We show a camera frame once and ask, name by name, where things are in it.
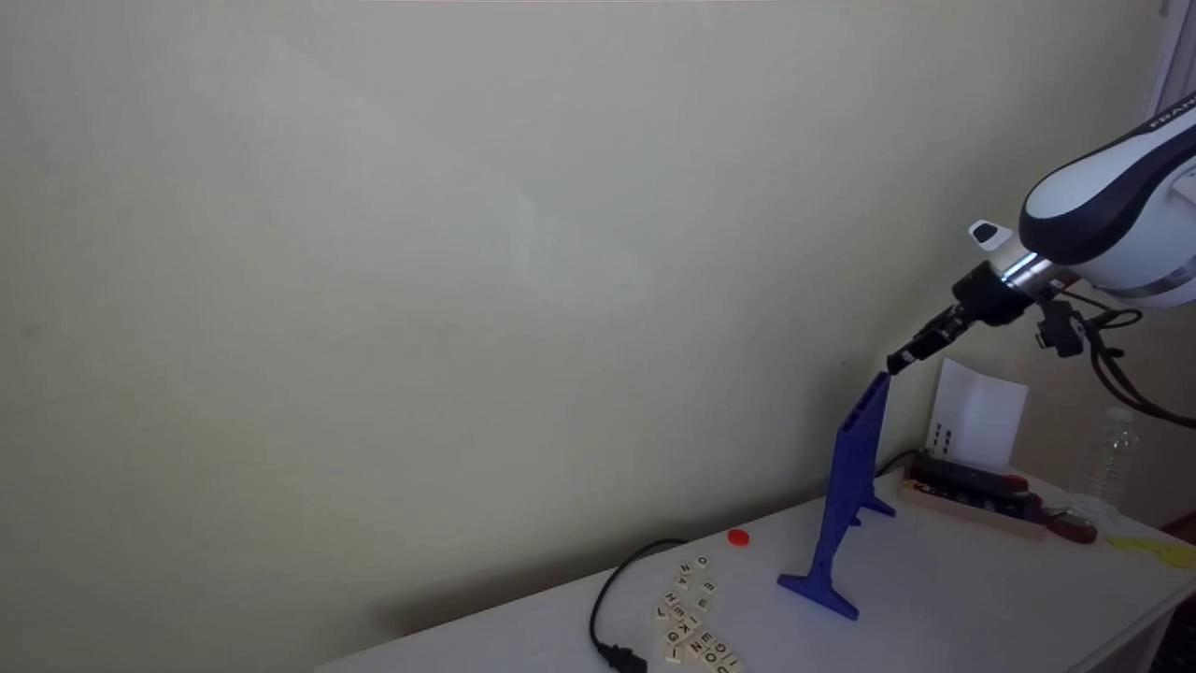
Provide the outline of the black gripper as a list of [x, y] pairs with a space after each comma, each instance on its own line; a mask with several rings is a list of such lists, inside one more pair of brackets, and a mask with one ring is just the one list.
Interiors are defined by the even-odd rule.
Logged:
[[[982, 326], [1010, 326], [1018, 322], [1033, 298], [1018, 287], [1005, 287], [1000, 276], [980, 262], [972, 273], [964, 273], [953, 285], [953, 304], [935, 316], [920, 332], [914, 332], [914, 352], [935, 356], [949, 349], [960, 332], [968, 332], [975, 322]], [[901, 376], [912, 362], [920, 362], [912, 349], [896, 349], [886, 356], [886, 376]]]

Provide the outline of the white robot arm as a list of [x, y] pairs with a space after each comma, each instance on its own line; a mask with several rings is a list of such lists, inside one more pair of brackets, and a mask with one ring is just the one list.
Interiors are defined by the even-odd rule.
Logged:
[[891, 376], [938, 356], [975, 322], [1018, 322], [1071, 281], [1130, 307], [1193, 304], [1196, 94], [1056, 165], [1024, 196], [1011, 228], [975, 222], [968, 241], [982, 262], [953, 285], [953, 304], [886, 358]]

